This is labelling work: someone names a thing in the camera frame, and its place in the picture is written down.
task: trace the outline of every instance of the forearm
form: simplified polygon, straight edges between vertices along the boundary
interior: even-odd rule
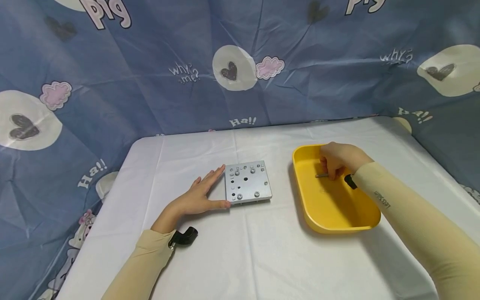
[[[442,300],[478,299],[480,248],[457,225],[382,166],[368,163],[353,180],[432,277]]]
[[[145,230],[102,300],[148,300],[160,271],[173,252],[168,242],[174,233],[174,230],[166,234]]]

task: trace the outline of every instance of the pink cloud print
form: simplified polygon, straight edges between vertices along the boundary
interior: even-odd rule
[[[257,78],[268,80],[272,77],[277,76],[285,68],[285,62],[279,60],[278,57],[271,58],[270,56],[265,56],[262,62],[257,63]]]
[[[68,97],[72,94],[72,86],[68,82],[54,81],[52,84],[42,86],[40,101],[50,110],[57,110],[63,107]]]

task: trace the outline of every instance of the hand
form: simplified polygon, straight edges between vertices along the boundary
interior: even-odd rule
[[[203,179],[197,178],[185,194],[173,200],[169,205],[181,215],[196,215],[212,209],[229,208],[230,202],[227,200],[210,201],[207,199],[207,193],[224,170],[225,165],[222,165],[215,172],[211,170]]]
[[[224,170],[225,165],[222,165],[215,172],[211,170],[203,179],[201,177],[195,179],[187,192],[165,207],[151,229],[160,233],[169,233],[175,229],[178,220],[184,215],[196,215],[213,209],[229,208],[229,201],[210,201],[206,196]]]
[[[354,174],[361,166],[373,162],[373,159],[360,148],[335,142],[323,145],[320,148],[320,155],[323,171],[328,173],[330,180],[337,179],[346,168]]]

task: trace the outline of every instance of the metal plate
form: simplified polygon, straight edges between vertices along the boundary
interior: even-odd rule
[[[263,160],[225,166],[225,190],[232,204],[272,198]]]

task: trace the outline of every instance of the wrist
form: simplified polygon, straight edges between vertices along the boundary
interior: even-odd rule
[[[182,216],[183,214],[178,207],[170,203],[158,216],[155,223],[153,223],[151,230],[159,233],[170,233],[175,230],[177,223]]]
[[[355,174],[357,170],[368,163],[373,162],[374,160],[368,156],[362,149],[349,145],[346,151],[342,154],[342,160],[344,165]]]

